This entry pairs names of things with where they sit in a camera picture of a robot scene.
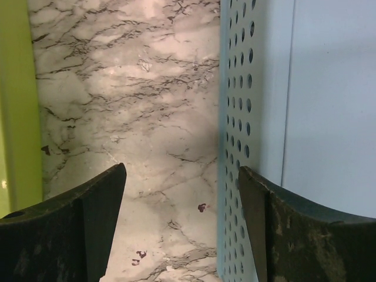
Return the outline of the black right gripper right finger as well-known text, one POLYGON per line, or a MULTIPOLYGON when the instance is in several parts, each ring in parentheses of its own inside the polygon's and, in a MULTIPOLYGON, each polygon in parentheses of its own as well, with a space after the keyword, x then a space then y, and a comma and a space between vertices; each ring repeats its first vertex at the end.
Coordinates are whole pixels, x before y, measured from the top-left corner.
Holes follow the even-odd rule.
POLYGON ((375 219, 315 203, 246 166, 239 192, 260 281, 375 280, 375 219))

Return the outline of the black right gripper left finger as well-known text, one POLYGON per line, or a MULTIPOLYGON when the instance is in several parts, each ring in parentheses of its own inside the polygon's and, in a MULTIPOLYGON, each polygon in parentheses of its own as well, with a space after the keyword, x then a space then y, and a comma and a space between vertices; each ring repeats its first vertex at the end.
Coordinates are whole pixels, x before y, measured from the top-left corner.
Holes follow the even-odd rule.
POLYGON ((1 281, 99 281, 126 183, 116 164, 86 183, 1 218, 1 281))

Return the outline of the green plastic tray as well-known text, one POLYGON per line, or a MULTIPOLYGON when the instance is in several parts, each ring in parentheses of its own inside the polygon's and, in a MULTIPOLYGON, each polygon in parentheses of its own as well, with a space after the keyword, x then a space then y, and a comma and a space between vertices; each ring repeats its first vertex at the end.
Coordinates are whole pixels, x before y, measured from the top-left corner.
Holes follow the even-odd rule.
POLYGON ((1 1, 1 216, 41 202, 38 93, 26 1, 1 1))

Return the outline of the small blue perforated basket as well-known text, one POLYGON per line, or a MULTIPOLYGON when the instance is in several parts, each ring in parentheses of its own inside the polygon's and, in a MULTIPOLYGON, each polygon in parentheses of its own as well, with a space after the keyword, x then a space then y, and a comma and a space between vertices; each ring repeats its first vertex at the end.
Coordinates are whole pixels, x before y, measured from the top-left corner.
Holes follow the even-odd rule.
POLYGON ((375 2, 221 1, 220 17, 217 271, 260 281, 242 166, 375 219, 375 2))

